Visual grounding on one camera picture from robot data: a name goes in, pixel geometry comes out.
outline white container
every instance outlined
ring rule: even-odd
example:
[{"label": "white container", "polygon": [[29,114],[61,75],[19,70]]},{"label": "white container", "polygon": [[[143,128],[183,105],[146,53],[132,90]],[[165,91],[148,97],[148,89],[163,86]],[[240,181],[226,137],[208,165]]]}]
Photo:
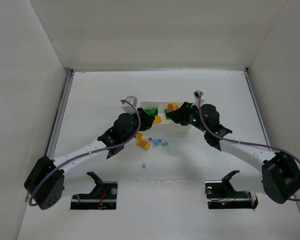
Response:
[{"label": "white container", "polygon": [[167,119],[165,115],[165,109],[168,104],[177,104],[180,108],[183,102],[173,101],[140,101],[139,108],[146,109],[158,109],[158,116],[161,117],[162,123],[153,124],[152,127],[144,132],[145,136],[149,137],[174,137],[186,135],[191,125],[181,126],[180,124],[174,123],[171,119]]}]

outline screw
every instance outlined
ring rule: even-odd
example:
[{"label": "screw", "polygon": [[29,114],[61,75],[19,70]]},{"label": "screw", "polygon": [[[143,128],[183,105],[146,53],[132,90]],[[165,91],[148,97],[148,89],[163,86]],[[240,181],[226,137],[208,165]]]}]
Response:
[{"label": "screw", "polygon": [[207,194],[212,194],[212,187],[208,186],[205,191]]},{"label": "screw", "polygon": [[116,195],[118,192],[118,189],[116,189],[115,187],[111,188],[111,194],[112,195]]}]

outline red wire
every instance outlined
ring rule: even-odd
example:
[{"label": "red wire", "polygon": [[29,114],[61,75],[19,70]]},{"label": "red wire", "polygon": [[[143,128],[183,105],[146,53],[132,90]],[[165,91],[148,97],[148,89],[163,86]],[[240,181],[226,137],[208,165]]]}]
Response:
[{"label": "red wire", "polygon": [[100,199],[100,202],[97,206],[97,209],[100,208],[100,206],[102,205],[102,200],[106,197],[106,190],[104,189],[103,192],[102,192],[102,195],[101,195],[101,199]]}]

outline white wall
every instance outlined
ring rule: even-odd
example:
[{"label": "white wall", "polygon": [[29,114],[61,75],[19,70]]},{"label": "white wall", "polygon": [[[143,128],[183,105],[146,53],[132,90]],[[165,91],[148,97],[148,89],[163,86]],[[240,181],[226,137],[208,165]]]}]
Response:
[{"label": "white wall", "polygon": [[17,237],[23,183],[45,151],[65,70],[29,0],[0,0],[0,240]]},{"label": "white wall", "polygon": [[271,143],[300,157],[300,0],[288,1],[248,73]]},{"label": "white wall", "polygon": [[287,0],[31,0],[63,65],[243,68]]}]

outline green object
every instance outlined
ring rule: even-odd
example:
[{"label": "green object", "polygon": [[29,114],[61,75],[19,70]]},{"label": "green object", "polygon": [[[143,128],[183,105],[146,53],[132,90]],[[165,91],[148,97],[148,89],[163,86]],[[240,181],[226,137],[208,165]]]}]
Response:
[{"label": "green object", "polygon": [[170,119],[170,117],[167,116],[167,113],[168,113],[168,112],[169,112],[169,111],[168,111],[168,109],[166,108],[166,109],[164,110],[164,114],[165,114],[165,118],[166,118],[166,119]]},{"label": "green object", "polygon": [[158,115],[158,109],[157,108],[145,109],[144,111],[145,111],[146,114],[149,114],[153,117]]}]

